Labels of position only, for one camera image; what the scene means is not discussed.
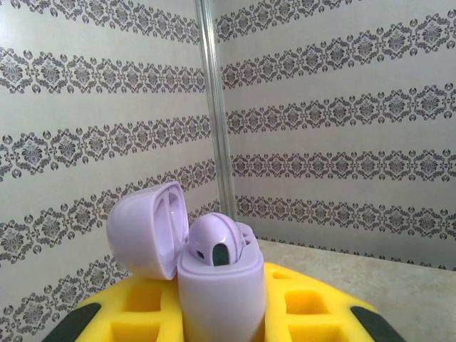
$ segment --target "yellow foam insert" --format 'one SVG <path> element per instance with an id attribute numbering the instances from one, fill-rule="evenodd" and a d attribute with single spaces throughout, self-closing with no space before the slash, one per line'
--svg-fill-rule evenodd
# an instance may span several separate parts
<path id="1" fill-rule="evenodd" d="M 362 306 L 376 312 L 370 304 L 275 264 L 265 263 L 264 269 L 264 341 L 373 342 L 350 311 Z M 131 276 L 79 306 L 89 303 L 101 309 L 78 342 L 185 341 L 176 279 Z"/>

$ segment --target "beige countertop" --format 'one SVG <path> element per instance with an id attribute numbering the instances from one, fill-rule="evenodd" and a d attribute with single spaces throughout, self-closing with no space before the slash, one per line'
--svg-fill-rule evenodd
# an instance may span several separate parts
<path id="1" fill-rule="evenodd" d="M 456 272 L 259 241 L 272 262 L 373 304 L 407 342 L 456 341 Z"/>

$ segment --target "damask stripe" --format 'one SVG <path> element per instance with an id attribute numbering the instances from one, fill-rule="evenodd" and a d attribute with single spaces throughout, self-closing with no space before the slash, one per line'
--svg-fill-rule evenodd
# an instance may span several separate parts
<path id="1" fill-rule="evenodd" d="M 189 213 L 189 219 L 208 212 L 219 212 L 220 203 L 216 199 Z M 48 330 L 49 319 L 56 324 L 83 299 L 92 296 L 106 287 L 129 276 L 129 273 L 110 255 L 104 260 L 96 260 L 86 269 L 68 274 L 54 284 L 45 286 L 41 293 L 23 297 L 20 304 L 8 305 L 0 317 L 2 341 L 16 341 L 22 334 L 36 335 Z"/>
<path id="2" fill-rule="evenodd" d="M 11 0 L 15 9 L 27 6 L 30 12 L 59 15 L 67 20 L 120 29 L 154 38 L 197 45 L 200 31 L 194 19 L 185 18 L 144 4 L 125 0 Z"/>
<path id="3" fill-rule="evenodd" d="M 81 93 L 95 90 L 108 93 L 203 93 L 204 73 L 200 68 L 162 66 L 132 61 L 112 62 L 109 58 L 85 58 L 74 55 L 54 57 L 50 52 L 40 52 L 33 57 L 24 51 L 21 56 L 12 48 L 0 47 L 0 86 L 10 93 L 24 93 L 27 88 L 35 94 L 41 87 L 49 93 L 70 94 L 78 88 Z"/>
<path id="4" fill-rule="evenodd" d="M 283 240 L 283 239 L 270 239 L 268 237 L 257 237 L 257 239 L 260 239 L 260 240 L 264 240 L 264 241 L 270 241 L 270 242 L 278 242 L 280 244 L 290 244 L 290 245 L 293 245 L 293 246 L 301 246 L 301 247 L 308 247 L 308 248 L 317 248 L 317 249 L 320 249 L 322 251 L 330 251 L 330 252 L 338 252 L 338 253 L 342 253 L 342 254 L 352 254 L 352 255 L 357 255 L 357 256 L 360 256 L 362 255 L 363 257 L 368 257 L 368 258 L 376 258 L 376 259 L 381 259 L 381 260 L 389 260 L 389 261 L 395 261 L 395 262 L 404 262 L 404 263 L 407 263 L 407 264 L 411 264 L 411 265 L 420 265 L 420 266 L 424 266 L 424 267 L 434 267 L 431 263 L 429 262 L 423 262 L 423 261 L 413 261 L 413 260 L 404 260 L 402 261 L 401 258 L 395 258 L 394 256 L 391 256 L 389 259 L 387 257 L 385 257 L 384 255 L 382 254 L 379 254 L 378 256 L 372 254 L 372 253 L 360 253 L 360 252 L 352 252 L 352 251 L 349 251 L 348 249 L 339 249 L 339 250 L 336 250 L 335 248 L 332 248 L 332 247 L 325 247 L 325 246 L 314 246 L 313 244 L 304 244 L 302 242 L 293 242 L 293 241 L 287 241 L 287 240 Z M 447 269 L 448 271 L 451 270 L 450 267 L 447 267 L 445 265 L 439 265 L 438 266 L 438 269 Z"/>
<path id="5" fill-rule="evenodd" d="M 73 167 L 80 161 L 104 160 L 128 155 L 129 152 L 147 152 L 169 145 L 206 139 L 211 135 L 209 117 L 189 116 L 165 120 L 138 121 L 136 124 L 104 125 L 86 129 L 68 128 L 57 133 L 22 133 L 17 139 L 4 135 L 0 143 L 0 182 L 6 175 L 21 178 L 22 172 L 37 175 L 61 166 Z"/>
<path id="6" fill-rule="evenodd" d="M 330 43 L 321 42 L 304 48 L 299 47 L 283 53 L 275 53 L 262 58 L 248 59 L 221 67 L 224 89 L 250 86 L 255 83 L 273 82 L 282 78 L 302 77 L 329 68 L 338 70 L 355 64 L 364 66 L 373 61 L 383 62 L 402 58 L 406 54 L 416 56 L 418 51 L 436 52 L 446 46 L 456 46 L 456 10 L 451 10 L 447 18 L 439 14 L 426 16 L 424 21 L 412 19 L 409 25 L 397 23 L 388 30 L 378 28 L 376 32 L 360 32 L 346 39 L 334 38 Z"/>
<path id="7" fill-rule="evenodd" d="M 0 222 L 0 261 L 15 264 L 28 254 L 41 253 L 42 246 L 54 248 L 62 241 L 74 239 L 103 226 L 113 205 L 123 196 L 154 185 L 177 180 L 184 191 L 215 180 L 215 162 L 208 159 L 179 170 L 128 183 L 115 190 L 75 199 L 73 204 L 63 203 L 60 208 L 43 209 L 39 214 L 28 214 L 24 223 L 14 219 Z"/>
<path id="8" fill-rule="evenodd" d="M 377 95 L 363 94 L 310 101 L 309 103 L 288 103 L 268 108 L 226 113 L 228 133 L 273 132 L 277 130 L 298 130 L 307 128 L 329 128 L 345 125 L 371 125 L 373 123 L 401 123 L 403 120 L 434 120 L 437 117 L 449 119 L 456 112 L 456 89 L 452 83 L 438 88 L 427 85 L 422 89 L 402 89 Z"/>
<path id="9" fill-rule="evenodd" d="M 416 209 L 401 206 L 349 204 L 304 199 L 236 196 L 238 214 L 244 217 L 306 222 L 320 226 L 364 229 L 391 234 L 419 234 L 421 237 L 456 241 L 456 213 L 446 209 Z"/>
<path id="10" fill-rule="evenodd" d="M 232 12 L 215 19 L 217 42 L 265 31 L 278 24 L 288 24 L 313 16 L 317 11 L 323 13 L 326 9 L 338 9 L 341 5 L 350 5 L 352 2 L 352 0 L 260 1 L 257 5 L 251 5 L 249 8 L 238 10 L 237 13 Z"/>
<path id="11" fill-rule="evenodd" d="M 441 154 L 434 150 L 416 153 L 411 150 L 385 153 L 380 151 L 323 153 L 284 153 L 271 155 L 232 156 L 233 175 L 238 177 L 293 177 L 364 180 L 441 179 L 456 177 L 456 155 L 450 150 Z"/>

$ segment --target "black rubber edge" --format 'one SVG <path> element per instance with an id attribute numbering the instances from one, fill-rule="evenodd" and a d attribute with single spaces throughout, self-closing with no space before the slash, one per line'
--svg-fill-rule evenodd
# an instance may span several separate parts
<path id="1" fill-rule="evenodd" d="M 100 309 L 100 304 L 91 303 L 73 310 L 43 339 L 43 342 L 75 342 Z"/>
<path id="2" fill-rule="evenodd" d="M 376 314 L 361 306 L 352 306 L 350 310 L 374 342 L 406 342 L 378 313 Z"/>

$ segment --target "damask pattern wallpaper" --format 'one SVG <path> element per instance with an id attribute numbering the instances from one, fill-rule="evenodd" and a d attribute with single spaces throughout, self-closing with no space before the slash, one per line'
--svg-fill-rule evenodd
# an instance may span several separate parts
<path id="1" fill-rule="evenodd" d="M 453 1 L 216 1 L 239 219 L 456 271 Z"/>
<path id="2" fill-rule="evenodd" d="M 219 211 L 193 0 L 0 1 L 0 340 L 41 339 L 125 278 L 105 225 L 178 180 Z"/>

